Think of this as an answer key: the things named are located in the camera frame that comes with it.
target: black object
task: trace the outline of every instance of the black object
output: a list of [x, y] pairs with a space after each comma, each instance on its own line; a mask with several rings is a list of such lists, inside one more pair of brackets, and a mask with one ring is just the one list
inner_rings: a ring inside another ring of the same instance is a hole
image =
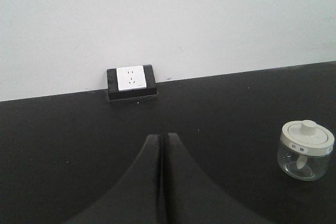
[[149, 135], [138, 157], [116, 186], [65, 224], [157, 223], [160, 167], [160, 137]]
[[215, 185], [194, 162], [176, 133], [165, 138], [163, 153], [169, 224], [271, 223]]
[[147, 87], [145, 89], [119, 91], [117, 70], [116, 68], [108, 69], [106, 71], [106, 74], [107, 74], [109, 100], [110, 101], [121, 99], [124, 100], [129, 98], [155, 95], [157, 93], [157, 89], [152, 65], [144, 65], [143, 71], [145, 73], [147, 83]]

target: clear glass jar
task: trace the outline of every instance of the clear glass jar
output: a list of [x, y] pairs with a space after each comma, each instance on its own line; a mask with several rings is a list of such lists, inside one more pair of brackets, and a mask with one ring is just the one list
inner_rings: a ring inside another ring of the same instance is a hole
[[282, 127], [278, 164], [289, 176], [312, 181], [328, 169], [334, 136], [310, 120], [292, 121]]
[[307, 156], [294, 152], [281, 141], [278, 149], [278, 164], [289, 176], [312, 181], [321, 178], [328, 169], [330, 155]]

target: white jar lid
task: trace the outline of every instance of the white jar lid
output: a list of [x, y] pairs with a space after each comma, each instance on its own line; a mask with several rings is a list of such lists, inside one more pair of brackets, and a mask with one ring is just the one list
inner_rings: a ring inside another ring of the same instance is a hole
[[293, 151], [307, 156], [325, 156], [332, 152], [332, 133], [314, 121], [291, 121], [282, 127], [281, 141]]

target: jar knob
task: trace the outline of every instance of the jar knob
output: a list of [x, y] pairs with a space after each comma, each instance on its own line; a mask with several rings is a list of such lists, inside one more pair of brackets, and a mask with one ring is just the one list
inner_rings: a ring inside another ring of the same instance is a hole
[[316, 122], [310, 120], [303, 120], [301, 124], [301, 133], [306, 136], [315, 135], [316, 131]]

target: white wall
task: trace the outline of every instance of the white wall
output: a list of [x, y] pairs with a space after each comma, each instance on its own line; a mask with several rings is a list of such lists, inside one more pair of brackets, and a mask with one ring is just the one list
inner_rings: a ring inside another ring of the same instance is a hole
[[0, 0], [0, 100], [336, 60], [336, 0]]

